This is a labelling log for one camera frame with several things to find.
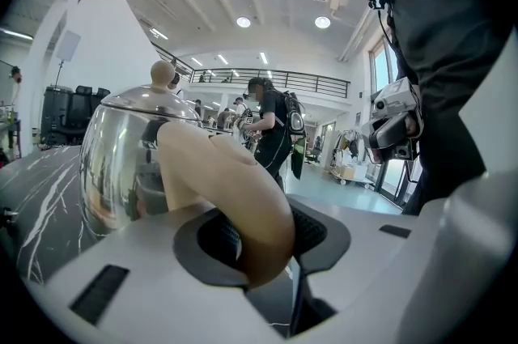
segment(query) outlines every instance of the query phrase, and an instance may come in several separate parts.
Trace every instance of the black t-shirt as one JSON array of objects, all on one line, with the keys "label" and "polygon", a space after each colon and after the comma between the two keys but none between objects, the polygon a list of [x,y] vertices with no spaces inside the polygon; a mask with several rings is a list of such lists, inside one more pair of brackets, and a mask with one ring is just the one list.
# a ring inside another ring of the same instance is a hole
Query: black t-shirt
[{"label": "black t-shirt", "polygon": [[[275,116],[282,121],[282,123],[286,123],[287,119],[287,110],[286,103],[284,102],[284,95],[275,90],[265,91],[262,96],[261,103],[261,111],[259,115],[263,118],[263,115],[266,113],[274,113]],[[285,127],[280,125],[277,121],[275,122],[275,126],[271,130],[265,130],[262,132],[263,135],[268,134],[281,134],[284,132]]]},{"label": "black t-shirt", "polygon": [[483,0],[393,0],[404,74],[419,85],[422,98],[424,202],[447,197],[484,171],[458,113],[490,72],[511,31],[511,24],[507,29],[505,21],[488,12]]},{"label": "black t-shirt", "polygon": [[458,114],[511,31],[497,26],[482,0],[393,0],[393,19],[410,68],[402,76],[415,79],[423,111],[435,119]]}]

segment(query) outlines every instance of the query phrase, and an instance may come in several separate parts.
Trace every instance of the railing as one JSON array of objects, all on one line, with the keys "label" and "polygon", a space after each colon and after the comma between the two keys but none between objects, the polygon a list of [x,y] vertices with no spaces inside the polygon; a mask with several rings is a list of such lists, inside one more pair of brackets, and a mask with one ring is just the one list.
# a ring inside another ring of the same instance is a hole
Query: railing
[{"label": "railing", "polygon": [[157,44],[155,44],[153,42],[151,42],[151,44],[153,46],[155,46],[156,52],[158,53],[158,55],[160,55],[160,57],[162,59],[164,59],[165,61],[168,61],[168,62],[174,61],[173,64],[176,67],[176,72],[178,72],[178,74],[180,74],[180,78],[184,79],[187,82],[193,81],[193,76],[194,76],[195,70],[191,66],[189,66],[187,63],[185,63],[181,59],[175,57],[174,55],[169,53],[164,48],[161,48]]},{"label": "railing", "polygon": [[350,82],[327,76],[301,74],[285,70],[213,69],[195,70],[193,83],[238,83],[243,87],[251,78],[268,78],[275,87],[290,91],[309,91],[339,98],[347,98]]}]

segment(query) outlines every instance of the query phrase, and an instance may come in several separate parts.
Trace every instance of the ceiling light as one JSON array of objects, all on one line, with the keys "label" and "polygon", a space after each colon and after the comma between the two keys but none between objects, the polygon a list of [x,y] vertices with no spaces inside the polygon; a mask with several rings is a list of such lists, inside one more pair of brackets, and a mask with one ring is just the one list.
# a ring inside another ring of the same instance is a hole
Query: ceiling light
[{"label": "ceiling light", "polygon": [[4,28],[0,28],[0,31],[6,33],[7,35],[23,37],[24,39],[34,40],[34,38],[32,36],[24,35],[23,33],[13,32],[11,30],[7,30]]},{"label": "ceiling light", "polygon": [[327,29],[331,26],[331,20],[325,16],[320,16],[316,18],[315,25],[320,29]]},{"label": "ceiling light", "polygon": [[248,17],[240,17],[237,19],[237,25],[242,28],[249,28],[251,25],[250,19]]},{"label": "ceiling light", "polygon": [[224,63],[225,65],[228,65],[227,59],[225,59],[225,58],[223,57],[223,55],[218,55],[218,57],[219,57],[219,59],[221,59],[221,60],[223,61],[223,63]]},{"label": "ceiling light", "polygon": [[167,36],[165,36],[163,33],[160,33],[158,30],[156,30],[155,28],[152,28],[151,29],[151,33],[155,34],[155,35],[158,35],[158,36],[161,36],[163,37],[165,40],[169,40],[169,38]]}]

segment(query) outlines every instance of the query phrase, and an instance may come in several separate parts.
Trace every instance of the window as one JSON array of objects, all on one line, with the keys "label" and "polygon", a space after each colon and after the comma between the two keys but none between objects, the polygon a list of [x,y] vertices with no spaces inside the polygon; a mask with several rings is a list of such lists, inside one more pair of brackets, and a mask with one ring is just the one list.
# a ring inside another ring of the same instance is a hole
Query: window
[{"label": "window", "polygon": [[384,37],[370,54],[372,93],[376,93],[397,79],[397,58]]}]

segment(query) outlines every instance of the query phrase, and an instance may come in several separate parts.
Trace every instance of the marble countertop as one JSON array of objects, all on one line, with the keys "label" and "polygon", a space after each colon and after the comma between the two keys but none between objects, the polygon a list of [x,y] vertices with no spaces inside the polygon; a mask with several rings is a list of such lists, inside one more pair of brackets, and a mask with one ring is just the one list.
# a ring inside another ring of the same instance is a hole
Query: marble countertop
[{"label": "marble countertop", "polygon": [[79,203],[79,150],[33,153],[0,170],[0,207],[19,213],[0,241],[20,275],[39,284],[104,237],[89,228]]}]

